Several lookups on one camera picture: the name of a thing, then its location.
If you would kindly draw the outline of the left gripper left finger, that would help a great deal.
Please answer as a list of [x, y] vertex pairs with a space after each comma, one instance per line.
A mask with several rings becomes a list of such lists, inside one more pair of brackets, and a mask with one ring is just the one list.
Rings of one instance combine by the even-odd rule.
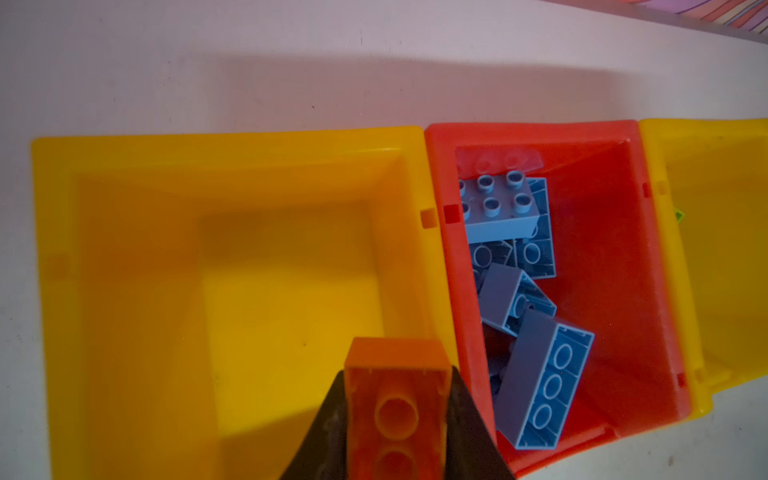
[[344, 372], [335, 376], [298, 451], [280, 480], [347, 478], [347, 401]]

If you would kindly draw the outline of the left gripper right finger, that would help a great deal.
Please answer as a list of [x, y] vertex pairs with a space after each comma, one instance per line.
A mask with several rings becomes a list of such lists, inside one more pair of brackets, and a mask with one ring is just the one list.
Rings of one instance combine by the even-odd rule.
[[446, 424], [446, 479], [515, 479], [456, 367], [452, 371]]

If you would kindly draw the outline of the orange lego brick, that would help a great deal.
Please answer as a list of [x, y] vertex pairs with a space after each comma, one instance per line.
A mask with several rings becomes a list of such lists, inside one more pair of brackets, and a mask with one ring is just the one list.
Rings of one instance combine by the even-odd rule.
[[352, 341], [344, 363], [349, 479], [442, 479], [453, 368], [433, 339]]

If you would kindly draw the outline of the blue lego brick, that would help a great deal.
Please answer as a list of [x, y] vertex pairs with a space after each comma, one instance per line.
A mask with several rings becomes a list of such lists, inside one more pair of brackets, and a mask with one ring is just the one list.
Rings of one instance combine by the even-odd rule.
[[478, 304], [483, 324], [513, 337], [518, 336], [527, 311], [535, 310], [548, 317], [557, 312], [555, 303], [526, 271], [497, 263], [485, 272]]
[[519, 170], [458, 182], [470, 244], [531, 237], [540, 211], [528, 178]]
[[557, 447], [595, 335], [527, 311], [493, 401], [496, 430], [517, 450]]
[[531, 237], [514, 240], [514, 265], [526, 271], [532, 279], [555, 278], [557, 268], [547, 180], [541, 177], [529, 177], [528, 182], [539, 210], [539, 219]]
[[470, 244], [469, 251], [477, 292], [492, 264], [517, 266], [515, 241], [512, 239]]

